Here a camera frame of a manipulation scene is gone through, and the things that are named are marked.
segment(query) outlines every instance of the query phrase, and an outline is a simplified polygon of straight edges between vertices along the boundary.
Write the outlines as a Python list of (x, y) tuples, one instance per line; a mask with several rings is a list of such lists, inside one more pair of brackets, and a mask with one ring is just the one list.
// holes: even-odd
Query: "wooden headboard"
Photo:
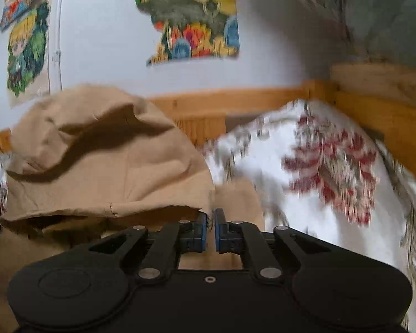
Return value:
[[(416, 175), (416, 72), (386, 64), (342, 64), (332, 68), (331, 76), (335, 82), (314, 80), (296, 88), (166, 95), (151, 101), (194, 145), (203, 145), (224, 134), (231, 117), (255, 116), (295, 99), (322, 100), (380, 137), (395, 158)], [(10, 148), (9, 133), (4, 132), (0, 139), (3, 148)]]

